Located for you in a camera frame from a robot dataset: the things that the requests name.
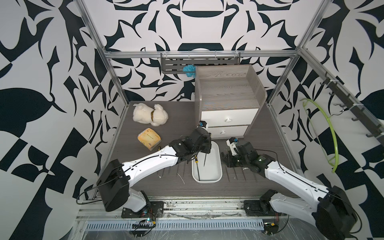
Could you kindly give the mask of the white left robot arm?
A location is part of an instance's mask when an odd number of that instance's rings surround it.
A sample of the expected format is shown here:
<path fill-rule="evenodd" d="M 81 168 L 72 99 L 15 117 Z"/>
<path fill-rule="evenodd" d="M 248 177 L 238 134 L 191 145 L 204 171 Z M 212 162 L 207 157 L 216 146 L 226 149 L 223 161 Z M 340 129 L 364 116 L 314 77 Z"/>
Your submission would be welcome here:
<path fill-rule="evenodd" d="M 146 157 L 124 163 L 110 161 L 97 181 L 106 212 L 120 207 L 135 213 L 142 211 L 150 202 L 143 191 L 135 191 L 132 186 L 159 170 L 196 160 L 200 152 L 209 154 L 211 147 L 211 134 L 198 127 L 189 136 L 173 140 Z"/>

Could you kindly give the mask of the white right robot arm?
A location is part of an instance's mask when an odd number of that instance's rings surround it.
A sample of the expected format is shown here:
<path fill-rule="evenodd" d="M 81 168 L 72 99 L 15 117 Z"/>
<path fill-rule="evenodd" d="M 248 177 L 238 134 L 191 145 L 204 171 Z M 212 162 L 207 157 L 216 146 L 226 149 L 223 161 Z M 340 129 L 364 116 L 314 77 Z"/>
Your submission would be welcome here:
<path fill-rule="evenodd" d="M 360 221 L 345 191 L 317 184 L 289 170 L 266 154 L 259 154 L 252 144 L 228 143 L 221 161 L 228 168 L 246 168 L 261 177 L 280 184 L 296 198 L 268 190 L 257 204 L 245 203 L 250 213 L 263 215 L 286 214 L 315 226 L 328 240 L 344 240 L 353 235 L 352 228 Z"/>

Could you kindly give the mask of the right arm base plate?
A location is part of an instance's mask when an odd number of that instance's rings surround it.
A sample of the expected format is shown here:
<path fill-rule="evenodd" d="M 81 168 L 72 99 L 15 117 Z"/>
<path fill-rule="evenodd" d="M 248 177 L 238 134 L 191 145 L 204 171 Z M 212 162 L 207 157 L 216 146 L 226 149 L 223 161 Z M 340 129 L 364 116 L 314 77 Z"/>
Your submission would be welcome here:
<path fill-rule="evenodd" d="M 270 199 L 261 199 L 261 200 L 244 200 L 244 207 L 245 213 L 248 217 L 254 217 L 254 216 L 281 216 L 281 213 L 276 212 L 271 204 Z"/>

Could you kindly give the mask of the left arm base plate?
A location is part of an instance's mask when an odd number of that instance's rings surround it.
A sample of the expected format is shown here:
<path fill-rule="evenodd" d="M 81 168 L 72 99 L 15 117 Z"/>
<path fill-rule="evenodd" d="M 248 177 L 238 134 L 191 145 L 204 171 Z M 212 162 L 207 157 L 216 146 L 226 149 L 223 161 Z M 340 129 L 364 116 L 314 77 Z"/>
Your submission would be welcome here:
<path fill-rule="evenodd" d="M 161 217 L 164 212 L 164 202 L 155 201 L 150 202 L 149 205 L 146 205 L 142 210 L 138 212 L 133 212 L 128 208 L 123 208 L 121 218 L 122 219 L 132 219 L 132 218 L 152 218 L 152 217 Z"/>

